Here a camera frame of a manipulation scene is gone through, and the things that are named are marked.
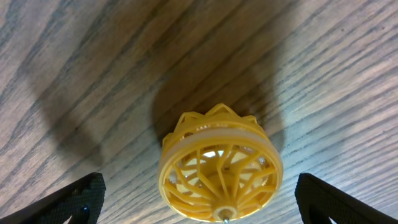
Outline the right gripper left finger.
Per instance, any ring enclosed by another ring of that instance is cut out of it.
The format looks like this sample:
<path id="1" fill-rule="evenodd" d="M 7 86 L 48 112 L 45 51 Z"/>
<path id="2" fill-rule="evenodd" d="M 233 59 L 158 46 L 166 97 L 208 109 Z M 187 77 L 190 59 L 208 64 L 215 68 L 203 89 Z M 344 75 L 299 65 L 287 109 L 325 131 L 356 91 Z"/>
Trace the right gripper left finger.
<path id="1" fill-rule="evenodd" d="M 103 175 L 93 172 L 1 218 L 1 223 L 96 223 L 105 191 Z"/>

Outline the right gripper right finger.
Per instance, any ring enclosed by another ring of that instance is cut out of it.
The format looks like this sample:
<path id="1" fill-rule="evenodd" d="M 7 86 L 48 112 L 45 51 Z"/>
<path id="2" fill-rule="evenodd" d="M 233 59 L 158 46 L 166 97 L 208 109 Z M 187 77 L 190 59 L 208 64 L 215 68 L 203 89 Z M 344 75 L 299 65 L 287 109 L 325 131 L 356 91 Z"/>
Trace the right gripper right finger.
<path id="1" fill-rule="evenodd" d="M 397 224 L 397 220 L 309 173 L 298 177 L 295 198 L 304 224 Z"/>

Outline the yellow plastic gear wheel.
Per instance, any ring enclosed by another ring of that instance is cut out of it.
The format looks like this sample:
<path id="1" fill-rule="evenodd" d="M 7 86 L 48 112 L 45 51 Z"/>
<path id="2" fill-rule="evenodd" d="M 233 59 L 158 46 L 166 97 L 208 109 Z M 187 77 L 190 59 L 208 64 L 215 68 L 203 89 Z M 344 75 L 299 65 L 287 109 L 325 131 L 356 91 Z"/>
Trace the yellow plastic gear wheel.
<path id="1" fill-rule="evenodd" d="M 225 104 L 185 112 L 162 140 L 158 188 L 180 215 L 228 223 L 264 208 L 282 186 L 280 154 L 253 115 Z"/>

